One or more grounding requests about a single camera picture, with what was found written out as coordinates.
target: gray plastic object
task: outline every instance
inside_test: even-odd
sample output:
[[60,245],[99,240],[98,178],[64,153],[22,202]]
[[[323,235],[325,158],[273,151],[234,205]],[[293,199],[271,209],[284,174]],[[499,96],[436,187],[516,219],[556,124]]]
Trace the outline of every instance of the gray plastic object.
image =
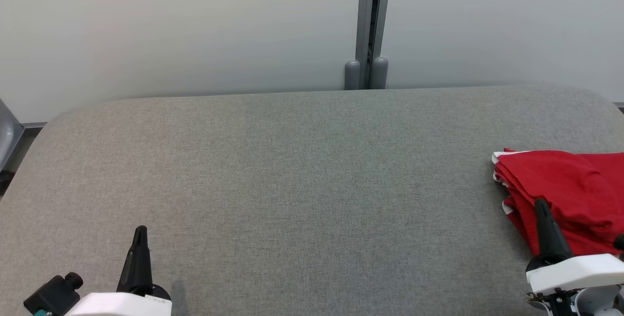
[[359,61],[351,60],[345,63],[345,91],[359,89]]
[[24,128],[0,100],[0,169],[4,169]]
[[376,58],[370,67],[370,89],[386,89],[386,76],[388,76],[388,59]]

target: folded red fabric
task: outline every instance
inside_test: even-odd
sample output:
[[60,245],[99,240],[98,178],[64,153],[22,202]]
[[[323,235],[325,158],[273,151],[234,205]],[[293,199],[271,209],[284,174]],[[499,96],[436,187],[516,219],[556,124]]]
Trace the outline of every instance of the folded red fabric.
[[537,198],[548,201],[576,256],[620,253],[613,241],[624,233],[624,153],[497,152],[492,160],[510,194],[503,208],[534,255]]

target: folded garment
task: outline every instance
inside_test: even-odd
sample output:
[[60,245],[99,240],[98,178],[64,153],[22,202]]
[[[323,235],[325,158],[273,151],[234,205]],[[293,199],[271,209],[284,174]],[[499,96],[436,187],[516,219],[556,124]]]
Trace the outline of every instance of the folded garment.
[[572,252],[619,254],[613,241],[624,233],[624,153],[562,151],[495,152],[494,179],[509,191],[503,209],[539,254],[535,199],[548,201]]

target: gray fabric surface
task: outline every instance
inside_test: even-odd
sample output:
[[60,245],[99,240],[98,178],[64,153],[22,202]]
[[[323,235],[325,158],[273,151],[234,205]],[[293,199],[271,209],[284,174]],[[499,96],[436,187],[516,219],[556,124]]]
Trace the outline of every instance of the gray fabric surface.
[[492,180],[503,147],[624,151],[566,87],[123,100],[68,112],[0,201],[0,310],[55,274],[114,291],[147,225],[174,316],[541,315]]

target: white partition panel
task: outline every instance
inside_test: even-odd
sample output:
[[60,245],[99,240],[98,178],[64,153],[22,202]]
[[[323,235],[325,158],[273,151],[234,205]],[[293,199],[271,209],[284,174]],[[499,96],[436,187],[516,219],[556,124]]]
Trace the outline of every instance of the white partition panel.
[[358,0],[0,0],[0,98],[25,122],[145,96],[343,89]]
[[387,88],[556,82],[624,101],[624,0],[388,0]]

